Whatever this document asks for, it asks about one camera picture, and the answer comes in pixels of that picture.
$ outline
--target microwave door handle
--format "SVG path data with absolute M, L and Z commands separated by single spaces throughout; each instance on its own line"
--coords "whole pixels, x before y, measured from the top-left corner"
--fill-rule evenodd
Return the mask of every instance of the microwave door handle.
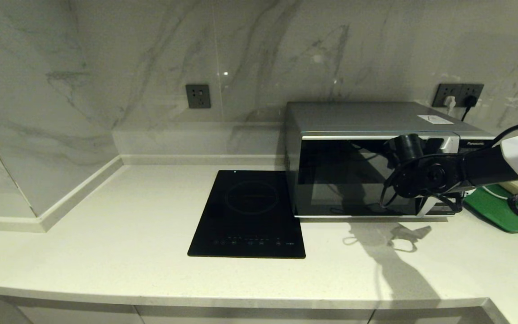
M 417 213 L 417 217 L 425 217 L 425 215 L 427 215 L 427 213 L 431 210 L 431 208 L 434 207 L 437 202 L 438 199 L 436 197 L 427 197 L 425 203 L 423 203 L 423 206 L 421 207 L 421 210 L 419 213 Z

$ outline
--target wall socket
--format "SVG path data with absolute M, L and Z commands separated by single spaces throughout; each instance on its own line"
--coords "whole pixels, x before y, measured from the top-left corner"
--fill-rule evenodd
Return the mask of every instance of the wall socket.
M 455 96 L 455 107 L 466 107 L 465 99 L 473 96 L 479 100 L 483 92 L 483 84 L 477 83 L 441 83 L 437 88 L 437 93 L 433 99 L 432 107 L 444 107 L 445 98 Z
M 189 108 L 211 108 L 209 86 L 206 84 L 187 84 L 187 102 Z

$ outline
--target microwave label sticker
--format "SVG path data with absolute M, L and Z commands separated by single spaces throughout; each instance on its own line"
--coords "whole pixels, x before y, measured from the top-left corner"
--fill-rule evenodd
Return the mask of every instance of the microwave label sticker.
M 447 119 L 445 119 L 443 117 L 439 117 L 437 115 L 417 115 L 417 116 L 425 119 L 426 121 L 428 121 L 429 123 L 432 123 L 432 124 L 445 124 L 445 125 L 452 124 L 451 121 L 448 121 Z

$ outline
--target gray wall outlet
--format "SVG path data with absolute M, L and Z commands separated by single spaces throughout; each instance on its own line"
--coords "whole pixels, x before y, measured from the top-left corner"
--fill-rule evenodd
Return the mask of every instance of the gray wall outlet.
M 455 107 L 466 107 L 465 99 L 473 96 L 479 99 L 483 92 L 483 84 L 463 84 L 463 83 L 441 83 L 437 88 L 437 93 L 433 99 L 432 107 L 444 107 L 445 98 L 455 96 Z
M 211 98 L 209 95 L 209 86 L 206 84 L 187 84 L 187 102 L 189 108 L 211 108 Z

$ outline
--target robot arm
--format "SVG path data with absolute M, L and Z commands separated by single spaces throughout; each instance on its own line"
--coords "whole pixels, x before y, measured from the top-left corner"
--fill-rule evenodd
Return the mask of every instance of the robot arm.
M 465 154 L 423 155 L 422 140 L 417 135 L 394 138 L 387 151 L 396 168 L 384 184 L 381 204 L 389 204 L 383 204 L 383 199 L 392 186 L 395 195 L 436 197 L 458 211 L 460 205 L 453 205 L 449 198 L 457 199 L 463 191 L 477 187 L 518 180 L 518 136 L 493 146 L 516 129 L 518 125 L 501 133 L 490 145 Z M 511 201 L 510 205 L 514 207 L 515 203 Z

